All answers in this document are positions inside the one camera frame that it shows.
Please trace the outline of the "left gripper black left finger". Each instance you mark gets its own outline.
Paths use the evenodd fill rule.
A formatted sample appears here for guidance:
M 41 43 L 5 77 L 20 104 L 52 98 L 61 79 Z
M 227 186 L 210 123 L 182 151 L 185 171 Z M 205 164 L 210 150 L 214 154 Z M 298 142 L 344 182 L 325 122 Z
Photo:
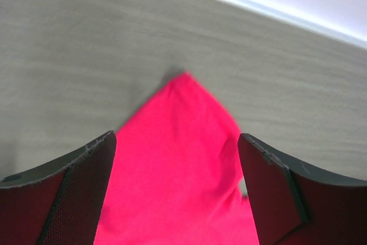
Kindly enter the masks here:
M 93 244 L 115 150 L 108 131 L 1 179 L 1 244 Z

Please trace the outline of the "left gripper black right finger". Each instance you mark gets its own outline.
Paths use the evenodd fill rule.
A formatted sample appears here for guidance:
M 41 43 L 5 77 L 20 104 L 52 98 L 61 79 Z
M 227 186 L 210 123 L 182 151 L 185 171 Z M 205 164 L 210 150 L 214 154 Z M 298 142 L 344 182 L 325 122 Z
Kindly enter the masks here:
M 260 244 L 366 244 L 366 181 L 285 154 L 251 134 L 239 156 Z

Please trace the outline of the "pink t shirt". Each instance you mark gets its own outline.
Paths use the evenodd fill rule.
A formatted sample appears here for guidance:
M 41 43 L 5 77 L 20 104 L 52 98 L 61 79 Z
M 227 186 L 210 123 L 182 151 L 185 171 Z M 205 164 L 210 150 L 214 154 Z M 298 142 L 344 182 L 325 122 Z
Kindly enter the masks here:
M 258 244 L 239 136 L 190 74 L 171 79 L 116 135 L 95 244 Z

